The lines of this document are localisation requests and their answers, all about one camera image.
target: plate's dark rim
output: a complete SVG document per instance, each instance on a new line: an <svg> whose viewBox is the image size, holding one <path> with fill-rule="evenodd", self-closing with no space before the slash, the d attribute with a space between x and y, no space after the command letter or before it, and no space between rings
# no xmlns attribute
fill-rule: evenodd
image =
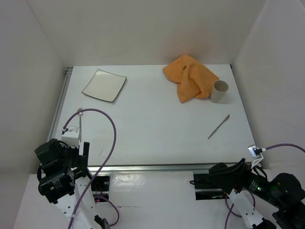
<svg viewBox="0 0 305 229"><path fill-rule="evenodd" d="M96 70L95 74L96 74L99 70L102 71L102 72L104 72L104 73L109 73L109 72L103 71L103 70L101 70L101 69L98 69L98 70ZM118 97L118 95L121 93L121 90L122 90L122 88L124 87L124 84L125 84L125 82L126 82L127 76L109 73L109 74L111 74L111 75L116 75L116 76L124 77L125 80L124 80L124 83L122 84L122 87L121 87L120 90L119 90L119 93L116 95L116 97L114 98L114 100L108 101L108 100L103 100L103 99L95 98L95 97L93 97L93 96L91 96L91 95L88 95L88 94L86 94L86 93L84 92L84 90L88 87L88 85L90 84L90 82L91 82L91 81L93 80L93 78L95 77L95 74L94 74L93 77L90 79L89 83L85 86L85 88L83 89L83 91L82 91L81 93L82 93L82 94L85 94L86 96L89 96L89 97L91 97L91 98L100 100L100 101L105 101L105 102L113 103L113 102L116 100L116 98Z"/></svg>

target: white cup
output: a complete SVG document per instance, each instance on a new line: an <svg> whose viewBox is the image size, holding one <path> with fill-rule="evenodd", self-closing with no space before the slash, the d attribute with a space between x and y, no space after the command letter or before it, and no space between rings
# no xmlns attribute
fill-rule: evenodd
<svg viewBox="0 0 305 229"><path fill-rule="evenodd" d="M213 84L210 100L212 103L219 103L224 94L228 91L229 86L225 81L217 80Z"/></svg>

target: white wall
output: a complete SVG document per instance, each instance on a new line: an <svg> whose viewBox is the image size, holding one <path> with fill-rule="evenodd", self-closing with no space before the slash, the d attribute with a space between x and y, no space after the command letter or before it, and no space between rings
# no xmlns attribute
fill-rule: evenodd
<svg viewBox="0 0 305 229"><path fill-rule="evenodd" d="M233 63L265 0L28 0L66 65Z"/></svg>
<svg viewBox="0 0 305 229"><path fill-rule="evenodd" d="M24 0L0 2L0 222L13 227L34 149L48 135L64 68Z"/></svg>
<svg viewBox="0 0 305 229"><path fill-rule="evenodd" d="M234 75L255 142L305 147L305 9L299 0L267 0L236 62ZM301 173L305 155L282 147L265 165Z"/></svg>

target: orange cloth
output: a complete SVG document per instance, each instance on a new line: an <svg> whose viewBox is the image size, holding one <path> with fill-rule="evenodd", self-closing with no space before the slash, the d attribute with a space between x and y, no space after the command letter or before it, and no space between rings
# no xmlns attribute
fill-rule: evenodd
<svg viewBox="0 0 305 229"><path fill-rule="evenodd" d="M163 68L167 79L177 83L177 93L181 103L191 98L207 98L213 83L219 78L198 60L183 55Z"/></svg>

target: cup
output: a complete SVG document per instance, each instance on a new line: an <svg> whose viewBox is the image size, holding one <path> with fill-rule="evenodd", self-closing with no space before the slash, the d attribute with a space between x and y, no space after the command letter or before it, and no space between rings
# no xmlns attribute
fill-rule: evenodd
<svg viewBox="0 0 305 229"><path fill-rule="evenodd" d="M229 86L225 81L217 80L213 84L210 100L212 103L219 103L224 94L228 91Z"/></svg>

